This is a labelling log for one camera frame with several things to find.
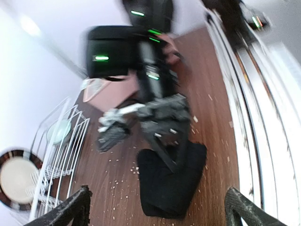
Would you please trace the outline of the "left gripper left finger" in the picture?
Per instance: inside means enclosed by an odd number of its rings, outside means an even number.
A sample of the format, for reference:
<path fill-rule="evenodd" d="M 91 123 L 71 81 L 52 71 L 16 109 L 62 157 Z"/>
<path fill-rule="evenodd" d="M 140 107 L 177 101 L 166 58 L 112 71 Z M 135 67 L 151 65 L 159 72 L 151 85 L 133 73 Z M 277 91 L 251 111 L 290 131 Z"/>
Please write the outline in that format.
<path fill-rule="evenodd" d="M 88 226 L 92 192 L 87 185 L 82 186 L 66 201 L 50 212 L 27 223 L 27 226 Z"/>

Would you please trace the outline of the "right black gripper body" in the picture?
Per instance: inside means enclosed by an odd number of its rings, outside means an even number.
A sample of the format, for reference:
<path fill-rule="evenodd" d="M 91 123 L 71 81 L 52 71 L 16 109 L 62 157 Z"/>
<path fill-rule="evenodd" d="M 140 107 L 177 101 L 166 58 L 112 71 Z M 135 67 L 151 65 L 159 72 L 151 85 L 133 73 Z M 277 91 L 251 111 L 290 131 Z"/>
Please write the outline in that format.
<path fill-rule="evenodd" d="M 166 45 L 155 29 L 97 26 L 87 33 L 86 65 L 89 78 L 112 82 L 123 82 L 134 71 L 141 95 L 137 103 L 103 114 L 99 150 L 106 152 L 129 135 L 124 116 L 135 113 L 152 149 L 177 172 L 186 158 L 190 109 L 186 97 L 176 91 L 176 75 L 163 52 Z"/>

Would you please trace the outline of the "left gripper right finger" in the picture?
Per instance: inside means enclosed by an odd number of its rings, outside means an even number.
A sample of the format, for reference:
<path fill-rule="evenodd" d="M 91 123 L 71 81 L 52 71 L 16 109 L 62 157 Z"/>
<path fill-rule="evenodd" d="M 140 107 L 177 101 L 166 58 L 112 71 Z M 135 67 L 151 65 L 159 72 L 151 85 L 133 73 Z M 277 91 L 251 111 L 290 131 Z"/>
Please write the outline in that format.
<path fill-rule="evenodd" d="M 228 226 L 293 226 L 293 208 L 282 208 L 279 205 L 277 193 L 265 189 L 262 193 L 262 203 L 257 205 L 257 195 L 254 200 L 244 196 L 235 187 L 230 187 L 224 197 L 226 225 Z"/>

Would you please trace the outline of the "black underwear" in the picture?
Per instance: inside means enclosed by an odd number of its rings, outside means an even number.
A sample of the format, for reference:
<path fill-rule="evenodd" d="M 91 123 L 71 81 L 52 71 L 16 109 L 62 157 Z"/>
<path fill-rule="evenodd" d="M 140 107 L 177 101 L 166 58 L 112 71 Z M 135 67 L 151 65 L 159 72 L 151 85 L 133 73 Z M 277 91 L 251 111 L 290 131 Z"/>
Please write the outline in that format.
<path fill-rule="evenodd" d="M 149 217 L 183 219 L 202 177 L 207 148 L 188 142 L 184 167 L 173 173 L 151 149 L 137 154 L 140 201 Z"/>

